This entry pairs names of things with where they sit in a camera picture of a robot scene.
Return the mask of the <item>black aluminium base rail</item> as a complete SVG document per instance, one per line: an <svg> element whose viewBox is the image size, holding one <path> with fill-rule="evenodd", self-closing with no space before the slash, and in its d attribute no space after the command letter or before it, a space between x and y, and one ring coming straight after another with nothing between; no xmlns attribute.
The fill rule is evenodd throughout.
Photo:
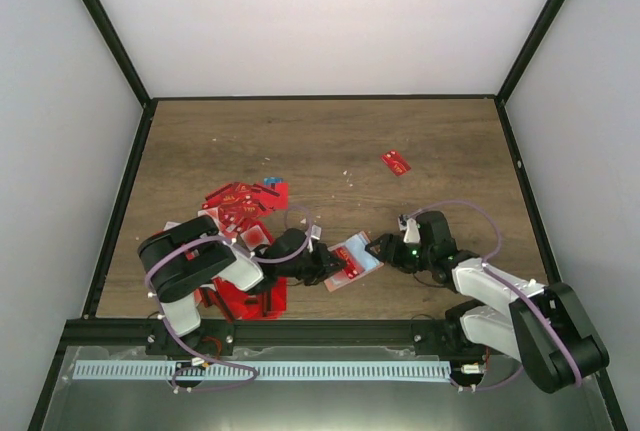
<svg viewBox="0 0 640 431"><path fill-rule="evenodd" d="M230 324L206 319L183 338L200 353L229 356L237 347L388 347L408 348L417 355L443 360L477 359L484 345L454 346L444 320L267 320ZM62 346L144 346L151 355L186 352L155 319L96 318L69 320Z"/></svg>

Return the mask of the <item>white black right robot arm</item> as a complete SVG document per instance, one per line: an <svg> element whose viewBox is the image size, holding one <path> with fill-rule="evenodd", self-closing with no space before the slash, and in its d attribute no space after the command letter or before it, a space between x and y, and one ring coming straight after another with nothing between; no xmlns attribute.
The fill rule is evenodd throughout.
<svg viewBox="0 0 640 431"><path fill-rule="evenodd" d="M385 233L365 249L406 274L427 271L467 297L446 314L451 351L465 354L476 345L499 351L546 393L580 386L609 365L609 352L569 285L516 277L459 248L440 211L403 216L400 223L398 233Z"/></svg>

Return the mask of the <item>blue card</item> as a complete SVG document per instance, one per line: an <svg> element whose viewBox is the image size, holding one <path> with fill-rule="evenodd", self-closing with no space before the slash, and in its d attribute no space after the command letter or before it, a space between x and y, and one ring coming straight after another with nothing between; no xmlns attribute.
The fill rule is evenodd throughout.
<svg viewBox="0 0 640 431"><path fill-rule="evenodd" d="M268 177L263 180L265 186L275 186L277 184L283 183L284 179L280 177Z"/></svg>

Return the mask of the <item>pile of red cards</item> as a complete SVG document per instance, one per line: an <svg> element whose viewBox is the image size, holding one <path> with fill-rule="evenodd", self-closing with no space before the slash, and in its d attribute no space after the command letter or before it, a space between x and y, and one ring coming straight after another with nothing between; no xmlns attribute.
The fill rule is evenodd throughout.
<svg viewBox="0 0 640 431"><path fill-rule="evenodd" d="M288 184L228 183L209 193L196 218L151 236L138 248L146 280L165 308L215 305L229 322L274 320L287 305L287 280L276 262L296 247L276 250L262 219L288 208Z"/></svg>

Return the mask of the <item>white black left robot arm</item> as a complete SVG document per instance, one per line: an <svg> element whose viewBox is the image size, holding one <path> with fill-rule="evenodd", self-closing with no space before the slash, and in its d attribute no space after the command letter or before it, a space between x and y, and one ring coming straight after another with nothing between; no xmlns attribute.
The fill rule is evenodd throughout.
<svg viewBox="0 0 640 431"><path fill-rule="evenodd" d="M204 343L198 297L210 299L224 318L269 320L287 308L287 285L315 286L342 271L347 262L313 236L289 228L275 241L249 250L222 234L214 219L201 215L142 242L137 254L150 296L169 325L170 344L181 354Z"/></svg>

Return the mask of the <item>lone red VIP card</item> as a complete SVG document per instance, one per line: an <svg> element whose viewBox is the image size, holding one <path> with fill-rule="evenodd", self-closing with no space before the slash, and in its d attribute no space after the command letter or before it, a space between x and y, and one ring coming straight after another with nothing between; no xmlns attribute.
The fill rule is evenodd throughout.
<svg viewBox="0 0 640 431"><path fill-rule="evenodd" d="M383 153L380 158L389 170L397 177L403 176L411 170L411 166L408 162L394 149Z"/></svg>

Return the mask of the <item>black enclosure frame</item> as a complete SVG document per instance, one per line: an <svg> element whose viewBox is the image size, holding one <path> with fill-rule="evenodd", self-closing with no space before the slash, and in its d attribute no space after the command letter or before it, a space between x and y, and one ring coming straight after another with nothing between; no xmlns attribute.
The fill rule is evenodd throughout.
<svg viewBox="0 0 640 431"><path fill-rule="evenodd" d="M546 275L553 282L560 281L561 274L544 228L526 167L522 162L521 152L509 121L506 105L537 54L557 15L561 12L565 1L546 0L498 93L490 97L494 102L502 126ZM67 321L64 325L62 336L29 423L32 430L41 430L44 427L45 417L54 397L54 384L60 376L63 353L68 347L86 344L138 344L141 341L143 330L150 323L147 319L98 318L95 311L104 289L107 266L111 262L116 238L121 230L125 206L130 199L151 122L157 106L162 100L159 97L151 97L147 92L102 2L100 0L82 0L82 2L139 101L142 112L81 316L78 319Z"/></svg>

